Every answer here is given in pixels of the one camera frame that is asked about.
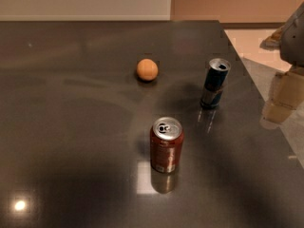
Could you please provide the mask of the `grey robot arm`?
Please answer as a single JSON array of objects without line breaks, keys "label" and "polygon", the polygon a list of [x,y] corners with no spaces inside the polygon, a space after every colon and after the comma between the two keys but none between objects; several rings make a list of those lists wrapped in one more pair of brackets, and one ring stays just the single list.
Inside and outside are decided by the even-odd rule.
[{"label": "grey robot arm", "polygon": [[277,128],[304,102],[304,3],[283,27],[280,58],[291,68],[272,80],[260,120],[267,129]]}]

